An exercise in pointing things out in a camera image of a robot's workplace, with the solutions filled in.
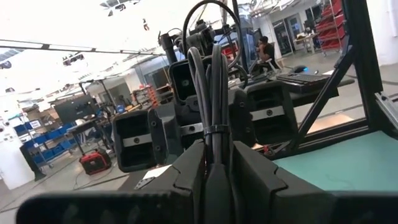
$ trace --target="workshop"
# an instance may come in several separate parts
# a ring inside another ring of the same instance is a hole
[[[398,223],[398,1],[21,0],[0,21],[1,224]]]

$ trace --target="cable tie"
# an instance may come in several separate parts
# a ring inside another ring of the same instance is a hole
[[[216,124],[205,128],[203,131],[205,132],[205,136],[214,133],[229,134],[229,126],[223,124]]]

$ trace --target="sitting person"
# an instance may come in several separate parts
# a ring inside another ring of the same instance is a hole
[[[275,48],[272,44],[268,43],[268,37],[264,36],[259,39],[256,50],[260,56],[261,62],[264,64],[264,67],[268,72],[272,71],[272,67],[267,62],[269,59],[272,59],[271,64],[275,69],[280,69],[275,60]]]

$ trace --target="red portable generator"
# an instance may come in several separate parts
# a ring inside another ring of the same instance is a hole
[[[87,155],[83,155],[79,162],[88,175],[93,175],[107,170],[112,166],[110,156],[105,151],[99,150]]]

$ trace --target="teal mat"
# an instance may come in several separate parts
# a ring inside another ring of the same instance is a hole
[[[323,190],[398,191],[398,141],[383,132],[274,162]]]

